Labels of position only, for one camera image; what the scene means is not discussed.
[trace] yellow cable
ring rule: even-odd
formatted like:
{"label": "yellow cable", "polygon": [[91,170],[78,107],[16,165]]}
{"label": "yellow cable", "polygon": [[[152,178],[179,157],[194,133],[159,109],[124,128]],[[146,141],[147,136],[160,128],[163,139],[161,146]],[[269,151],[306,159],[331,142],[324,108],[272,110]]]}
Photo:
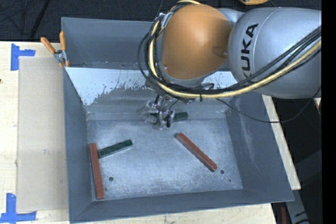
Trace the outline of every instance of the yellow cable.
{"label": "yellow cable", "polygon": [[[156,28],[158,26],[158,23],[156,23],[154,25],[154,28],[152,30],[152,34],[155,32]],[[250,86],[247,86],[245,88],[239,89],[239,90],[235,90],[235,91],[231,91],[231,92],[224,92],[224,93],[217,93],[217,94],[202,94],[202,96],[200,94],[197,93],[188,93],[188,92],[178,92],[175,90],[172,90],[171,88],[157,82],[157,84],[167,93],[170,93],[176,97],[180,97],[180,98],[204,98],[204,99],[212,99],[212,98],[227,98],[227,97],[233,97],[235,95],[239,95],[239,94],[243,94],[246,92],[249,92],[251,90],[255,90],[261,86],[264,86],[274,80],[276,80],[277,78],[285,75],[287,72],[289,72],[291,69],[293,69],[295,66],[297,66],[299,63],[301,63],[302,61],[304,61],[306,58],[308,58],[309,56],[311,56],[313,53],[315,53],[320,47],[321,47],[321,40],[318,40],[309,50],[307,50],[303,55],[301,55],[298,59],[296,59],[295,61],[293,61],[292,63],[290,63],[289,65],[287,65],[286,67],[284,67],[283,69],[281,69],[280,71],[276,72],[273,75],[270,75],[262,80],[260,80],[257,83],[254,83]],[[156,73],[155,67],[154,67],[154,63],[153,63],[153,47],[154,47],[154,41],[152,40],[149,44],[149,65],[150,65],[150,69],[153,72],[153,74],[158,78],[158,74]]]}
{"label": "yellow cable", "polygon": [[172,11],[174,8],[178,6],[178,3],[190,3],[190,4],[195,4],[195,5],[201,5],[200,2],[194,1],[194,0],[180,0],[177,1],[177,4],[174,5],[169,11]]}

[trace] red stick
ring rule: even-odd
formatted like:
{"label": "red stick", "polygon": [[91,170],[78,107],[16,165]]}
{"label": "red stick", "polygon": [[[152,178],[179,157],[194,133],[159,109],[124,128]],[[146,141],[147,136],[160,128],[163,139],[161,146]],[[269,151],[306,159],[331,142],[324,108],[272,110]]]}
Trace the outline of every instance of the red stick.
{"label": "red stick", "polygon": [[181,142],[196,158],[198,158],[211,172],[217,169],[215,164],[207,155],[203,153],[193,142],[183,133],[178,133],[176,139]]}
{"label": "red stick", "polygon": [[97,146],[95,143],[92,143],[92,144],[89,144],[89,148],[90,148],[93,178],[95,180],[94,186],[96,188],[96,197],[98,200],[101,200],[101,199],[104,199],[104,189],[103,189],[103,183],[102,183],[101,174],[100,174]]}

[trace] gray metal bin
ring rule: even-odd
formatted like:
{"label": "gray metal bin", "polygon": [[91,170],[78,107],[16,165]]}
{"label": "gray metal bin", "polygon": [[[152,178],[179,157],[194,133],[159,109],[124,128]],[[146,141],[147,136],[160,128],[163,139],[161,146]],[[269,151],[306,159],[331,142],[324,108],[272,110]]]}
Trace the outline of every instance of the gray metal bin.
{"label": "gray metal bin", "polygon": [[[270,124],[217,100],[178,102],[186,121],[154,129],[136,112],[155,99],[137,67],[150,22],[62,18],[70,67],[64,68],[65,136],[72,223],[293,200]],[[223,76],[229,70],[221,70]],[[269,120],[262,96],[226,100]],[[188,136],[218,165],[213,173],[174,137]],[[97,200],[88,144],[133,146],[100,159],[105,197]]]}

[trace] blue tape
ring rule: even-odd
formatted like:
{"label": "blue tape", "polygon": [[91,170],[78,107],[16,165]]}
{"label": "blue tape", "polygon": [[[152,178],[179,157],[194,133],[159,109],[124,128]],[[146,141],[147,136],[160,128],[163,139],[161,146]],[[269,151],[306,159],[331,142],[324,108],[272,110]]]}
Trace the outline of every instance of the blue tape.
{"label": "blue tape", "polygon": [[20,50],[20,47],[12,43],[12,53],[11,53],[11,63],[10,70],[18,70],[19,69],[19,56],[34,56],[35,50]]}
{"label": "blue tape", "polygon": [[16,196],[11,193],[6,194],[6,212],[1,213],[0,223],[16,224],[17,221],[30,221],[36,219],[36,211],[26,214],[16,213]]}

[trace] wooden table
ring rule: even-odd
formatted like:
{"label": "wooden table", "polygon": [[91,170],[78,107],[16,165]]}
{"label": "wooden table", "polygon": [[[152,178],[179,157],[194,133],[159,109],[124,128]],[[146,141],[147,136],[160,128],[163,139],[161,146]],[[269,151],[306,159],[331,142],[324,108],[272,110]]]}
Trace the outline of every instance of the wooden table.
{"label": "wooden table", "polygon": [[[17,176],[17,131],[18,131],[18,74],[11,71],[10,56],[13,42],[0,41],[0,213],[5,208],[6,193],[16,194]],[[36,50],[35,58],[48,58],[56,61],[50,52],[39,42],[14,42],[20,49]],[[60,44],[53,43],[56,49]],[[268,114],[277,121],[277,113],[271,97],[263,96]],[[293,165],[280,124],[272,124],[279,145],[281,157],[293,190],[300,189],[300,183]],[[31,223],[68,223],[67,209],[37,211],[36,220]],[[233,208],[202,210],[180,214],[158,215],[139,218],[102,221],[110,224],[275,224],[271,204],[239,206]]]}

